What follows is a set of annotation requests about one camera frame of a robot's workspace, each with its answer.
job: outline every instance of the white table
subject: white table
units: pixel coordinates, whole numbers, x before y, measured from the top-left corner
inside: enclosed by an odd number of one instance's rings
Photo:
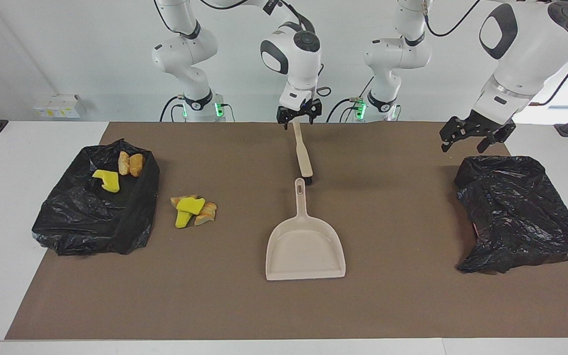
[[[41,202],[107,123],[11,122],[0,134],[0,354],[567,354],[568,339],[372,339],[317,341],[3,341],[45,249],[30,237]],[[568,206],[568,139],[521,125],[507,146],[541,162]]]

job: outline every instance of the beige dustpan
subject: beige dustpan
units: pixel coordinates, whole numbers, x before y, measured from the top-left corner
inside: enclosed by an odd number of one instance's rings
[[[280,223],[266,247],[266,279],[328,279],[345,276],[345,257],[333,227],[308,216],[304,179],[295,180],[297,216]]]

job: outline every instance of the yellow sponge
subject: yellow sponge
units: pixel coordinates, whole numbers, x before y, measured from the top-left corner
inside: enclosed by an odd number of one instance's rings
[[[190,222],[190,218],[192,218],[192,216],[193,215],[190,212],[179,211],[177,214],[177,221],[175,222],[174,226],[176,228],[187,227],[187,223]]]
[[[198,215],[199,213],[201,213],[203,206],[205,206],[204,198],[199,198],[198,200],[196,200],[196,198],[187,197],[182,198],[178,202],[177,209],[180,212],[190,212],[193,215]]]
[[[117,171],[96,170],[93,178],[102,179],[102,188],[108,192],[117,193],[120,191],[120,183],[117,177]]]

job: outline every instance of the white wall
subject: white wall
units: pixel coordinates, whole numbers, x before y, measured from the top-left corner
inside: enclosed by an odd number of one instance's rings
[[[274,121],[284,77],[264,67],[259,44],[279,24],[257,7],[215,11],[192,3],[199,22],[219,42],[218,54],[199,65],[211,86],[225,95],[239,120]],[[334,90],[323,99],[328,111],[341,98],[358,95],[371,77],[362,59],[368,41],[397,36],[391,26],[396,2],[292,3],[313,20],[322,40],[320,84]],[[471,3],[436,1],[432,26],[439,32],[450,28]],[[401,119],[445,121],[467,115],[497,65],[478,41],[483,19],[497,5],[483,1],[451,36],[429,36],[433,58],[428,67],[399,71]],[[171,36],[152,0],[0,0],[0,117],[38,119],[34,103],[59,93],[79,94],[88,120],[156,120],[167,98],[180,92],[178,81],[156,69],[150,58],[152,48]],[[545,96],[557,81],[550,82]]]

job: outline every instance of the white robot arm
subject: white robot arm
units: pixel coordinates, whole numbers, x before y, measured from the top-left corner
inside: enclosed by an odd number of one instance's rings
[[[484,137],[483,153],[504,142],[516,125],[512,117],[568,62],[568,0],[505,1],[482,25],[483,49],[498,67],[465,120],[452,117],[440,131],[442,150],[467,137]]]
[[[374,72],[367,101],[378,112],[367,114],[367,122],[388,117],[402,84],[401,78],[393,73],[394,69],[422,68],[431,59],[431,46],[424,32],[422,2],[430,7],[433,0],[397,0],[393,23],[401,37],[373,40],[365,52],[365,63]]]
[[[238,0],[213,0],[231,7]],[[313,24],[283,0],[247,0],[239,6],[260,7],[281,23],[278,29],[262,41],[260,52],[266,67],[287,76],[280,97],[278,123],[284,124],[308,115],[311,123],[321,115],[321,102],[314,99],[321,67],[320,39]]]
[[[210,88],[205,72],[193,67],[218,52],[216,38],[194,18],[190,0],[156,0],[156,6],[167,28],[178,36],[153,49],[153,62],[180,80],[189,121],[222,121],[221,96]]]

